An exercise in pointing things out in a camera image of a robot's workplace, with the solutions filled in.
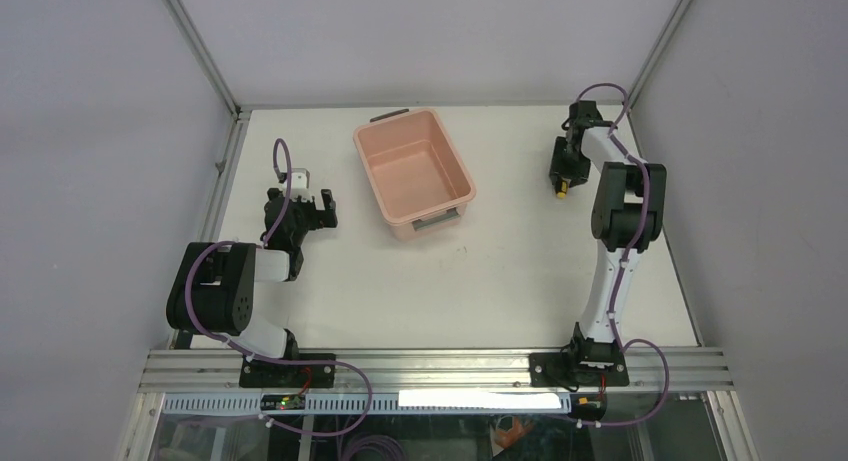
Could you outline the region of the black yellow screwdriver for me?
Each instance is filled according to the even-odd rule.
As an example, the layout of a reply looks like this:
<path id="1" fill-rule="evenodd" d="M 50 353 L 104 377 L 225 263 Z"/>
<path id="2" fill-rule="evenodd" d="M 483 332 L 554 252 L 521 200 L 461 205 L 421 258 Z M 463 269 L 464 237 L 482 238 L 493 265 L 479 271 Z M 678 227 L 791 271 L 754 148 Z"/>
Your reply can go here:
<path id="1" fill-rule="evenodd" d="M 558 180 L 555 186 L 555 195 L 559 199 L 564 199 L 568 193 L 569 184 L 567 180 Z"/>

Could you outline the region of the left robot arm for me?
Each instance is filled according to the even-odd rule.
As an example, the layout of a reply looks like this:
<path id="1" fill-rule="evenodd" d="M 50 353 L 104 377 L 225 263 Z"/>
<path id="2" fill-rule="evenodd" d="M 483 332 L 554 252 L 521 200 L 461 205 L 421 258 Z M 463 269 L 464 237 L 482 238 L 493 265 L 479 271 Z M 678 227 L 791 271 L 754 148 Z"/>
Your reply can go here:
<path id="1" fill-rule="evenodd" d="M 295 335 L 255 313 L 255 286 L 298 278 L 307 234 L 338 226 L 336 201 L 329 189 L 318 197 L 309 190 L 287 197 L 271 188 L 267 196 L 264 224 L 273 232 L 265 246 L 238 241 L 187 245 L 166 302 L 166 320 L 174 329 L 219 341 L 250 361 L 298 362 Z"/>

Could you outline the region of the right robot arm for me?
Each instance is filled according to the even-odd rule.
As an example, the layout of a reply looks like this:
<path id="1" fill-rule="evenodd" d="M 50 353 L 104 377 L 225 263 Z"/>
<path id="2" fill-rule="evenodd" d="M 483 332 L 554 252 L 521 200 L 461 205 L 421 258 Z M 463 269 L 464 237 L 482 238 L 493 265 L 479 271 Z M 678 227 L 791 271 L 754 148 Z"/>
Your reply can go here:
<path id="1" fill-rule="evenodd" d="M 594 101 L 578 100 L 555 140 L 548 178 L 555 195 L 600 179 L 590 213 L 597 262 L 586 308 L 566 345 L 575 370 L 609 371 L 623 365 L 622 317 L 643 253 L 662 231 L 667 170 L 630 152 Z"/>

